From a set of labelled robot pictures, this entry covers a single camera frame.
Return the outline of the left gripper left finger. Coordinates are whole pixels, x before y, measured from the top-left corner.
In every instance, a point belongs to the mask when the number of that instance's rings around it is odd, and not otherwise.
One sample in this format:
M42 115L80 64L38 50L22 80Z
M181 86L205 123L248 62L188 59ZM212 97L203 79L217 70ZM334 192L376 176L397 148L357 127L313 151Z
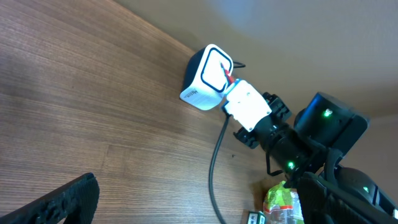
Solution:
M87 223L93 221L100 197L93 173L85 173L50 193L1 217L1 223Z

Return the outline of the green haribo candy bag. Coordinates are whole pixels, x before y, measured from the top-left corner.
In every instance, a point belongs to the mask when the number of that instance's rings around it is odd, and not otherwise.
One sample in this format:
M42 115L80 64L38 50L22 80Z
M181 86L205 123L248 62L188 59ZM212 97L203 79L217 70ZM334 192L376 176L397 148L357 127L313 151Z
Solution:
M304 224L297 191L285 188L285 181L271 187L263 201L267 224Z

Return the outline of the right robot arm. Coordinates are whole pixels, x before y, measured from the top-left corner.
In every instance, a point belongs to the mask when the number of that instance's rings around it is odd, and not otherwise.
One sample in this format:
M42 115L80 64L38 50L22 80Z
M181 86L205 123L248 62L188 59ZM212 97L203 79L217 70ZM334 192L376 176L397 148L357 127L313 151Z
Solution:
M291 112L277 96L263 98L271 112L236 139L273 158L286 186L297 190L305 223L397 223L397 205L364 172L340 161L364 134L369 120L337 98L318 92L300 111Z

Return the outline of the red snack bar wrapper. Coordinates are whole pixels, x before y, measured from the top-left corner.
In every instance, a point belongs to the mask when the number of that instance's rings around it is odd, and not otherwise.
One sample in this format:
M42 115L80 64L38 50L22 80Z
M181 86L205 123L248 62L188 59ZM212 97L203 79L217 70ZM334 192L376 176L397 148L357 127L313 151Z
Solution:
M225 77L226 77L226 79L227 79L228 85L233 84L233 83L235 82L235 79L234 79L234 77L231 75L230 71L229 71L227 68L225 68L224 65L223 65L222 63L220 63L220 66L221 66L221 68L222 68L223 71L224 71L224 75L225 75Z

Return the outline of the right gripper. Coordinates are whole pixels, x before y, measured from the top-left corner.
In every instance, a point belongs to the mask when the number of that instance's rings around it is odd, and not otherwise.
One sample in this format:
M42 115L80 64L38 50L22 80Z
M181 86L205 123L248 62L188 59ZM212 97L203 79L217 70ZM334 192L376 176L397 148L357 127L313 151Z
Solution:
M286 126L286 121L291 117L292 112L286 104L275 94L265 92L262 97L271 108L271 113L262 118L253 128L247 131L244 127L233 133L234 137L251 149L261 146L269 149L271 139L276 135L280 127Z

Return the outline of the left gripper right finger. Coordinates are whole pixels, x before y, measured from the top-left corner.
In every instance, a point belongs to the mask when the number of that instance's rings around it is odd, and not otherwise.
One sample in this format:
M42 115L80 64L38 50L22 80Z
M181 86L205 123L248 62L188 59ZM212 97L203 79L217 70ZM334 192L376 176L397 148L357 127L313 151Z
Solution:
M332 183L306 172L297 184L303 221L309 223L397 223L377 209Z

